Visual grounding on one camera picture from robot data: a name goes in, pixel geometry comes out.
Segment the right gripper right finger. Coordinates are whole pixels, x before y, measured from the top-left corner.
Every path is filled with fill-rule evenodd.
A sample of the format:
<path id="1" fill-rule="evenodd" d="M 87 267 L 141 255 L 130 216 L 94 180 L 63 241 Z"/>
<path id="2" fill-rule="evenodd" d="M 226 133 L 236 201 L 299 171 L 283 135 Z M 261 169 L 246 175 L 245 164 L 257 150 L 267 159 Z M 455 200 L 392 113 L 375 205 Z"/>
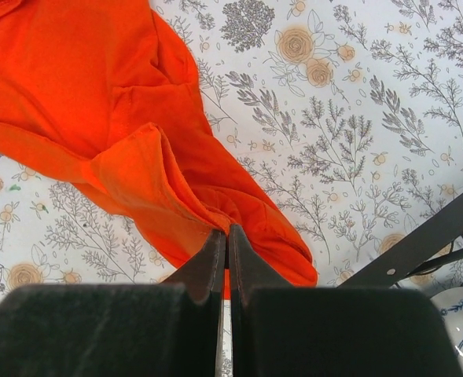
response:
<path id="1" fill-rule="evenodd" d="M 294 287 L 229 234 L 236 376 L 460 376 L 433 303 L 412 290 Z"/>

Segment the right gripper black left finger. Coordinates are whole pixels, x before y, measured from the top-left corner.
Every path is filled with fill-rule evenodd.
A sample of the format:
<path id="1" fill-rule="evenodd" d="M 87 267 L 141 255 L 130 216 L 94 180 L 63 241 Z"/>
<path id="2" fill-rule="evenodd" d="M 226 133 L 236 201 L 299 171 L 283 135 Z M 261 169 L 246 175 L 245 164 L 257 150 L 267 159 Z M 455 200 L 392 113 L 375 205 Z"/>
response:
<path id="1" fill-rule="evenodd" d="M 217 376 L 226 238 L 159 284 L 44 284 L 0 303 L 0 376 Z"/>

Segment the orange t shirt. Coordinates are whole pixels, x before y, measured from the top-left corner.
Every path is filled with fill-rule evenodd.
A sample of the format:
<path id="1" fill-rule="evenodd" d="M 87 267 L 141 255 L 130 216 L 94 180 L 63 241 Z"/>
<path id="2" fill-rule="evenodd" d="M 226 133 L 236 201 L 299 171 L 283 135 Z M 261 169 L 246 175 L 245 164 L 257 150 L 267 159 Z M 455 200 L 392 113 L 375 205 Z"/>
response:
<path id="1" fill-rule="evenodd" d="M 146 1 L 0 1 L 0 153 L 131 218 L 175 267 L 238 224 L 288 282 L 318 281 L 213 136 L 193 56 Z"/>

